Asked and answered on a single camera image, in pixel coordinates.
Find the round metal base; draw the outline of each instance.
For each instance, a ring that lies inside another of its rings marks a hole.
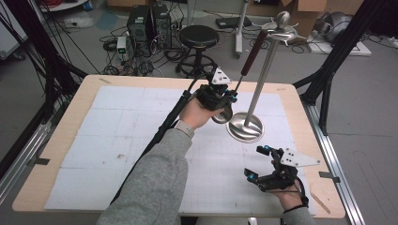
[[[246,116],[246,112],[235,113],[231,120],[226,124],[226,129],[233,138],[240,142],[255,143],[263,137],[264,126],[259,118],[252,115],[252,120],[246,127],[244,125]]]

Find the power strip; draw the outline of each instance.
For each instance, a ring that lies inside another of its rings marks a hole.
[[[398,48],[398,39],[395,39],[395,37],[392,38],[387,38],[387,40],[391,43],[391,45],[395,48]]]

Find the black aluminum post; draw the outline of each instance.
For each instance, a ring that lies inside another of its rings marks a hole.
[[[327,119],[333,76],[346,57],[351,53],[352,49],[360,41],[360,38],[375,20],[376,16],[381,13],[387,1],[388,0],[364,0],[322,67],[309,77],[293,83],[296,88],[308,83],[310,84],[305,93],[300,95],[301,100],[309,105],[314,105],[316,99],[323,93],[319,126],[324,135],[328,135]]]

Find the white paper sheet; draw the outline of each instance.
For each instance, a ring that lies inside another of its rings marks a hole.
[[[104,86],[97,93],[57,175],[47,210],[104,210],[182,90]],[[249,109],[253,93],[239,93],[234,113]],[[262,140],[242,143],[212,121],[195,131],[186,155],[190,171],[180,213],[278,216],[276,197],[249,183],[244,168],[260,176],[274,171],[257,145],[295,150],[279,95],[262,94],[254,114],[265,127]],[[298,174],[304,181],[302,170]],[[310,201],[310,213],[315,214]]]

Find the silver metal pole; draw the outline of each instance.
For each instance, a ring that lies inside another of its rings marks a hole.
[[[250,104],[249,111],[246,116],[246,120],[244,126],[247,127],[252,120],[253,112],[255,106],[257,105],[257,101],[260,98],[261,91],[263,90],[264,82],[266,81],[269,69],[271,68],[272,60],[276,53],[276,49],[278,48],[279,40],[273,39],[271,42],[271,46],[269,47],[266,62],[263,65],[261,70],[261,75],[258,78],[257,86],[255,87],[255,91],[252,98],[252,103]]]

